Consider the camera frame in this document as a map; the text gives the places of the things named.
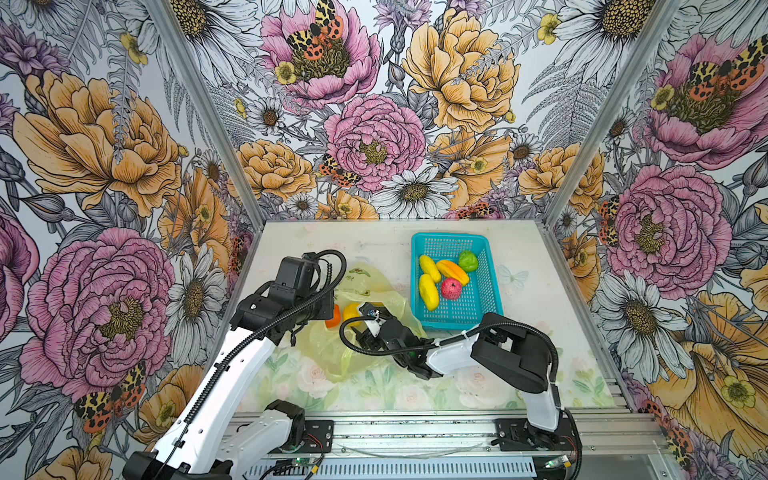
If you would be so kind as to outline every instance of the plastic bag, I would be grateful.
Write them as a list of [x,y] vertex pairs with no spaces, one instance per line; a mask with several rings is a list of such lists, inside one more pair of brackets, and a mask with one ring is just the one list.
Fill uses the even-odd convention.
[[[367,263],[357,263],[350,268],[336,287],[335,294],[336,305],[341,311],[353,302],[381,302],[415,335],[426,337],[406,298],[393,290],[386,277]],[[350,328],[346,330],[346,337],[354,342],[355,334]],[[314,360],[332,382],[342,382],[357,372],[392,361],[388,357],[362,355],[346,348],[339,339],[339,327],[328,329],[324,322],[310,322],[297,336],[296,347]]]

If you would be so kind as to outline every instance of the blue basket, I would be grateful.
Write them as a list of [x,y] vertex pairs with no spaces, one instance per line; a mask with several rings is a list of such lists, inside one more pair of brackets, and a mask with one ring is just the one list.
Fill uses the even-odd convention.
[[[469,284],[458,300],[446,300],[440,296],[440,305],[430,312],[419,295],[419,278],[424,273],[419,257],[426,255],[435,263],[440,260],[458,263],[458,255],[464,250],[470,250],[478,257],[478,269],[469,273]],[[411,239],[411,310],[425,328],[443,330],[471,328],[480,323],[482,316],[488,312],[504,315],[488,239],[468,233],[414,235]]]

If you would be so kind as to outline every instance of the floral wallpaper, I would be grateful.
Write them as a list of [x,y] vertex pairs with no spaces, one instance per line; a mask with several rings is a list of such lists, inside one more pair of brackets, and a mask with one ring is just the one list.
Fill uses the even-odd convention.
[[[167,58],[146,1],[128,31]],[[170,4],[265,217],[499,219],[543,216],[654,0]]]
[[691,480],[768,478],[767,8],[683,2],[553,226]]
[[123,0],[0,2],[0,462],[118,478],[202,380],[253,227]]

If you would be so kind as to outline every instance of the orange flower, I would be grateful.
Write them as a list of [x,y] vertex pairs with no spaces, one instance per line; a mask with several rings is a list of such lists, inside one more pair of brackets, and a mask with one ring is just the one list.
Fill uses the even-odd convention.
[[[308,192],[317,185],[312,164],[280,142],[245,143],[235,154],[256,198],[266,192],[288,200],[291,195]],[[227,189],[233,197],[239,197],[231,179]]]
[[499,185],[504,178],[504,163],[509,155],[511,137],[475,134],[459,129],[440,134],[429,151],[439,161],[451,162],[443,177],[456,177],[458,190],[452,192],[451,210],[472,205],[491,191],[491,182]]
[[[539,199],[549,192],[558,191],[580,145],[576,143],[566,148],[556,147],[533,157],[536,168],[523,171],[518,179],[520,193]],[[587,172],[579,180],[576,191],[571,195],[570,204],[580,215],[586,215],[595,208],[596,202],[603,195],[604,166],[605,156],[597,152]]]
[[185,179],[184,194],[178,192],[168,197],[157,220],[157,231],[163,248],[173,253],[187,252],[196,256],[203,245],[207,245],[214,251],[214,260],[219,261],[226,273],[232,246],[229,226],[224,219],[227,209],[214,195],[218,190],[201,168],[195,168],[194,176]]
[[141,405],[139,418],[147,424],[134,432],[134,438],[144,443],[148,452],[187,408],[204,375],[205,369],[198,365],[172,370],[160,382],[157,392]]
[[563,242],[563,254],[568,260],[581,295],[589,302],[594,297],[600,281],[600,259],[598,241],[583,233],[576,238],[576,233]]
[[96,447],[87,455],[78,447],[70,447],[27,480],[110,480],[111,463],[112,454],[101,453]]
[[181,186],[176,142],[149,100],[131,92],[131,119],[124,136],[122,160],[115,158],[113,97],[105,80],[88,86],[70,74],[50,71],[41,79],[27,77],[27,89],[48,112],[16,114],[13,138],[29,159],[29,167],[47,193],[86,193],[82,207],[101,201],[109,189],[123,192],[149,217],[163,197]]
[[363,197],[350,195],[340,190],[335,196],[328,194],[327,205],[320,204],[315,218],[344,220],[378,220],[379,215],[373,205]]
[[680,345],[694,369],[681,379],[672,372],[668,382],[648,385],[670,415],[689,429],[711,439],[733,430],[730,449],[754,457],[768,445],[768,325],[732,293],[699,292],[688,317],[692,336],[701,341]]
[[481,30],[480,21],[451,8],[441,32],[425,23],[413,33],[402,67],[416,80],[415,93],[432,91],[437,98],[439,127],[482,132],[509,111],[520,65],[509,54],[505,61],[456,81],[483,55],[501,50],[498,35]]

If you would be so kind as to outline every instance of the pink round fruit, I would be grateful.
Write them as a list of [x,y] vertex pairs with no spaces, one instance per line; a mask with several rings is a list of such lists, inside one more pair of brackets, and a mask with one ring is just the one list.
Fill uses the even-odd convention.
[[462,284],[455,278],[446,278],[442,281],[440,293],[447,300],[458,300],[462,295]]

